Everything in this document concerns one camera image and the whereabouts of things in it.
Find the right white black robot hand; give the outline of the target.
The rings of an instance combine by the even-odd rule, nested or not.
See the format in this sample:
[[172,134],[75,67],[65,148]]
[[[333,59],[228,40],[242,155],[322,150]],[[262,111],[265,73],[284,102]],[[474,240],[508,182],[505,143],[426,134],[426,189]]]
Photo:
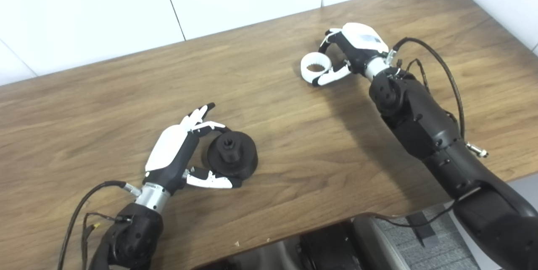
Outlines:
[[[332,45],[336,45],[344,54],[342,64],[334,66],[327,56],[327,50]],[[341,28],[326,31],[318,51],[304,57],[304,61],[311,63],[302,62],[302,73],[306,73],[310,65],[319,65],[324,69],[303,78],[316,87],[350,74],[359,74],[372,82],[377,74],[388,69],[388,54],[388,46],[373,28],[360,23],[346,23]]]

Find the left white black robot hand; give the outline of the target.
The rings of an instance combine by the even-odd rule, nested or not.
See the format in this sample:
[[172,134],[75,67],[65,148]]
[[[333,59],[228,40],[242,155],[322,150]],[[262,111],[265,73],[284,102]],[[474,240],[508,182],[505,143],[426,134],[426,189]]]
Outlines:
[[237,189],[243,183],[238,178],[217,173],[214,169],[200,167],[188,168],[200,138],[212,131],[222,134],[230,132],[224,124],[204,121],[215,107],[208,103],[194,109],[179,124],[166,128],[159,136],[145,165],[145,178],[142,182],[142,194],[148,195],[155,190],[173,195],[186,185],[206,189]]

